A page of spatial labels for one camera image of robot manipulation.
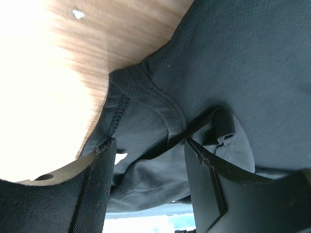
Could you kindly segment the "black t shirt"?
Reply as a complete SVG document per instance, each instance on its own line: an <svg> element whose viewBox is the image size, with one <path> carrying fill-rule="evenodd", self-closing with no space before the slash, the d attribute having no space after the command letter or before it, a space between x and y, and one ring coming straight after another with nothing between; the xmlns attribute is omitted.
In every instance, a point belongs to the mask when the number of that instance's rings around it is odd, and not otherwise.
<svg viewBox="0 0 311 233"><path fill-rule="evenodd" d="M109 74L82 155L116 139L107 210L190 202L184 142L272 176L311 166L311 3L196 0L171 40Z"/></svg>

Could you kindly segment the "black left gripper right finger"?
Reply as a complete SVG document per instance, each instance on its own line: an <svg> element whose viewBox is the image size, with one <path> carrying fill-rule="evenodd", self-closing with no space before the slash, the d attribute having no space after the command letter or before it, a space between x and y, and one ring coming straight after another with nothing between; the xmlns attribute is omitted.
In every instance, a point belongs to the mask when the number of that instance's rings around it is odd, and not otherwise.
<svg viewBox="0 0 311 233"><path fill-rule="evenodd" d="M309 169L273 180L227 162L192 139L184 149L197 232L310 232Z"/></svg>

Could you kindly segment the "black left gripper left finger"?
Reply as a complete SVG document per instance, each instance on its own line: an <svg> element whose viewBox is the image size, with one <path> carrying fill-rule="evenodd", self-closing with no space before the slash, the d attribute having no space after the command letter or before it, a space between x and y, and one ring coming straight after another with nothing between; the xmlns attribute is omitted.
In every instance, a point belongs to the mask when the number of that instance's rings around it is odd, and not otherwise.
<svg viewBox="0 0 311 233"><path fill-rule="evenodd" d="M21 182L0 182L2 233L101 233L115 156L114 138L74 162Z"/></svg>

